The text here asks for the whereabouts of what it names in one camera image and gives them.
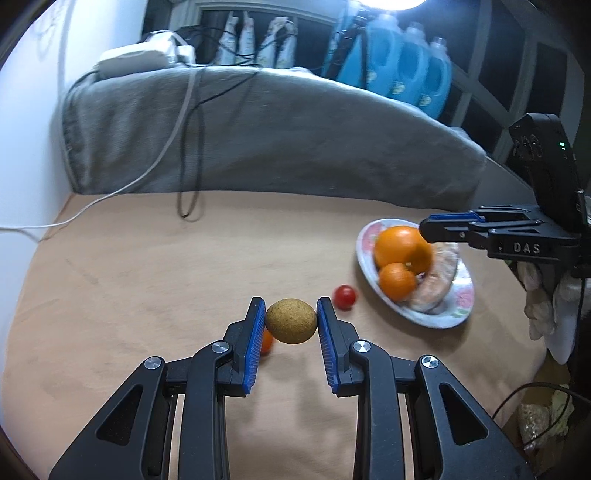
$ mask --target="plate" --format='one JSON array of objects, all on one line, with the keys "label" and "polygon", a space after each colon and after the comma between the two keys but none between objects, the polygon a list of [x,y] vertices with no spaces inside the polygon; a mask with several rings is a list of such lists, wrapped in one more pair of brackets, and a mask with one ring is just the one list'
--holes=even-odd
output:
[{"label": "plate", "polygon": [[449,292],[435,308],[427,313],[412,310],[404,303],[394,303],[379,288],[378,270],[374,262],[375,240],[382,231],[399,225],[418,228],[416,223],[396,218],[385,218],[371,222],[360,231],[356,246],[357,261],[369,285],[386,305],[411,322],[438,329],[460,325],[469,317],[474,306],[474,285],[462,259],[457,264],[456,277],[453,279]]}]

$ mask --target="blue bottle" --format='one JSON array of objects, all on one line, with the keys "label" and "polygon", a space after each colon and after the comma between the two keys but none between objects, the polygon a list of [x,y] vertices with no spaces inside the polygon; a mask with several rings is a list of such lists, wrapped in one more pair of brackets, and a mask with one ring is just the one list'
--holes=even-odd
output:
[{"label": "blue bottle", "polygon": [[423,92],[417,106],[431,118],[439,118],[452,88],[452,61],[447,55],[445,39],[435,37],[431,42],[431,58]]},{"label": "blue bottle", "polygon": [[[368,90],[386,96],[392,86],[392,80],[402,51],[402,31],[396,17],[382,14],[368,24]],[[337,81],[361,87],[361,38],[355,40],[353,50],[345,60]]]},{"label": "blue bottle", "polygon": [[322,76],[326,75],[326,72],[329,69],[330,59],[332,59],[332,55],[335,53],[336,47],[339,45],[340,36],[338,33],[349,28],[355,15],[357,15],[357,12],[359,12],[360,9],[361,2],[359,0],[349,0],[347,6],[340,13],[339,19],[335,23],[335,28],[330,35],[329,49],[324,58],[324,64],[322,67]]},{"label": "blue bottle", "polygon": [[388,98],[416,105],[423,91],[430,57],[423,26],[412,22],[403,35],[402,52]]}]

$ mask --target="orange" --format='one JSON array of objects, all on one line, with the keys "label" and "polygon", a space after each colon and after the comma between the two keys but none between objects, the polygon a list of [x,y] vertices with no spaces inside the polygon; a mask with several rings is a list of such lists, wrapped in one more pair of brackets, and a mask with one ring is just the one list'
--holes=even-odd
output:
[{"label": "orange", "polygon": [[273,340],[273,335],[271,335],[271,332],[265,328],[262,333],[261,355],[266,355],[271,351]]},{"label": "orange", "polygon": [[417,277],[401,263],[392,263],[379,271],[379,286],[390,300],[402,301],[417,288]]},{"label": "orange", "polygon": [[433,248],[417,228],[393,226],[378,235],[374,259],[378,269],[390,263],[401,263],[415,275],[419,275],[431,268]]}]

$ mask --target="red cherry tomato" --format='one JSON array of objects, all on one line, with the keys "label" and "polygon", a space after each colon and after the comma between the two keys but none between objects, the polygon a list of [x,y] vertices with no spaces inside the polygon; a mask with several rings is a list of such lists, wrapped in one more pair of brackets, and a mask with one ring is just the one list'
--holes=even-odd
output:
[{"label": "red cherry tomato", "polygon": [[357,301],[357,294],[350,285],[341,285],[333,293],[333,305],[340,310],[350,310],[355,301]]},{"label": "red cherry tomato", "polygon": [[262,334],[261,355],[266,355],[271,351],[273,340],[275,340],[273,335],[271,335],[271,332],[265,328],[265,331]]}]

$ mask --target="wall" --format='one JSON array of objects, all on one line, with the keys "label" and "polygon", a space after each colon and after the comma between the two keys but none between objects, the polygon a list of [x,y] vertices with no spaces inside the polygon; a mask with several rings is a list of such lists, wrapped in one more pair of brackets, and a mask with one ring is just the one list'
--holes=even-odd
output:
[{"label": "wall", "polygon": [[[56,217],[70,193],[57,136],[58,98],[103,51],[139,40],[146,4],[56,0],[11,53],[0,70],[0,225],[43,225]],[[43,235],[31,232],[35,236],[0,231],[0,379],[35,237]]]}]

